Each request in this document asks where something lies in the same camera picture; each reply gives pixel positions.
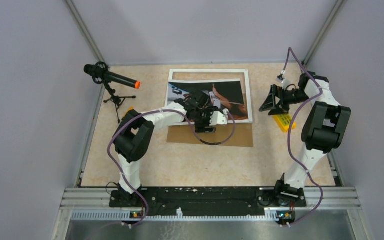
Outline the white wooden picture frame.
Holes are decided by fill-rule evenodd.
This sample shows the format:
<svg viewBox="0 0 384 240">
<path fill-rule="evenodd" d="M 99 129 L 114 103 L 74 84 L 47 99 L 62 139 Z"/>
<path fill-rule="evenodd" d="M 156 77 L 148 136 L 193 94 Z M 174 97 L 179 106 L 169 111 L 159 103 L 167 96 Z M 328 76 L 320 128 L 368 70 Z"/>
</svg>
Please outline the white wooden picture frame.
<svg viewBox="0 0 384 240">
<path fill-rule="evenodd" d="M 240 79 L 241 86 L 245 90 L 245 103 L 248 107 L 248 114 L 251 122 L 241 123 L 234 120 L 237 124 L 251 124 L 253 122 L 252 95 L 247 69 L 170 69 L 168 83 L 170 80 L 226 80 Z"/>
</svg>

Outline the yellow screwdriver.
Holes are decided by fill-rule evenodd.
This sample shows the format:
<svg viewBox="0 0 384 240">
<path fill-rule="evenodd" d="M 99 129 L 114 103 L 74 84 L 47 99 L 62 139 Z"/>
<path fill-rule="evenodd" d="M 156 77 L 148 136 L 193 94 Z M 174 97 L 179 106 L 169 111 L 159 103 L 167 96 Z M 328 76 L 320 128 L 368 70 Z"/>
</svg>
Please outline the yellow screwdriver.
<svg viewBox="0 0 384 240">
<path fill-rule="evenodd" d="M 125 115 L 126 115 L 128 112 L 132 111 L 132 110 L 134 110 L 134 107 L 130 107 L 130 108 L 125 112 Z"/>
</svg>

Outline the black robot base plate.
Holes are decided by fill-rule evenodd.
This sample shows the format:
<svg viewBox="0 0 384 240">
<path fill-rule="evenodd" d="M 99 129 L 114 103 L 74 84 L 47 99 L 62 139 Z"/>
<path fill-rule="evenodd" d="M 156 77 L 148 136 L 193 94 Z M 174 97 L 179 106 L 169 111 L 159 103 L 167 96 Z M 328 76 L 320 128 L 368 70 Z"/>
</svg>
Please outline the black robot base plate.
<svg viewBox="0 0 384 240">
<path fill-rule="evenodd" d="M 274 187 L 141 187 L 130 196 L 120 190 L 110 195 L 111 208 L 136 208 L 148 217 L 263 216 L 265 208 L 305 207 L 304 191 L 284 194 Z"/>
</svg>

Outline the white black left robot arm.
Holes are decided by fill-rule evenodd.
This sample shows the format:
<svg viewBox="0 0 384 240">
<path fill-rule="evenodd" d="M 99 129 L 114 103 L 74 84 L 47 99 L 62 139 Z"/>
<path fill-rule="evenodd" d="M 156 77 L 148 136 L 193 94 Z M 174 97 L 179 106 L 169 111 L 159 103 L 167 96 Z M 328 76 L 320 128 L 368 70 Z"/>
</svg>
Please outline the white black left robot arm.
<svg viewBox="0 0 384 240">
<path fill-rule="evenodd" d="M 213 105 L 211 97 L 200 90 L 156 110 L 143 113 L 129 110 L 111 140 L 118 156 L 116 164 L 120 170 L 118 188 L 122 192 L 121 200 L 129 207 L 140 202 L 140 160 L 149 149 L 154 131 L 191 122 L 196 134 L 212 133 L 217 125 L 227 124 L 228 114 L 228 110 Z"/>
</svg>

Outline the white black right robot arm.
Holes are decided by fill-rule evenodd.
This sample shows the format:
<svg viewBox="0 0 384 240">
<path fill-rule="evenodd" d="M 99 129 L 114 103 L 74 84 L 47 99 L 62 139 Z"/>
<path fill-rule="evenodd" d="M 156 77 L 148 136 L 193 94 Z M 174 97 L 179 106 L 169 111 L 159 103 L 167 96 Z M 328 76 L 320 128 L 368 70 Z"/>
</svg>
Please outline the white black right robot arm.
<svg viewBox="0 0 384 240">
<path fill-rule="evenodd" d="M 303 146 L 297 161 L 276 182 L 274 188 L 274 202 L 279 206 L 287 206 L 291 201 L 304 198 L 303 189 L 308 173 L 323 157 L 341 145 L 352 111 L 336 101 L 329 80 L 324 76 L 312 72 L 309 77 L 304 73 L 293 89 L 289 89 L 291 83 L 282 74 L 277 81 L 281 85 L 273 84 L 270 87 L 267 99 L 259 108 L 260 112 L 280 116 L 289 113 L 293 104 L 310 101 L 312 106 L 301 132 Z"/>
</svg>

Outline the glossy photo print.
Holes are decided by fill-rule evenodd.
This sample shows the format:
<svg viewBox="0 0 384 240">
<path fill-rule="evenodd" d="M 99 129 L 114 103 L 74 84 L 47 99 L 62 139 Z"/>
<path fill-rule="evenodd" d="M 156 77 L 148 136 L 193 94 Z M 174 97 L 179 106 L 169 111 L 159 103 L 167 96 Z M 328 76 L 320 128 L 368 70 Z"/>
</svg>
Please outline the glossy photo print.
<svg viewBox="0 0 384 240">
<path fill-rule="evenodd" d="M 250 123 L 246 91 L 241 80 L 169 80 L 165 104 L 169 105 L 177 99 L 185 99 L 193 90 L 200 90 L 210 97 L 211 105 L 222 110 L 228 109 L 232 118 L 240 123 Z"/>
</svg>

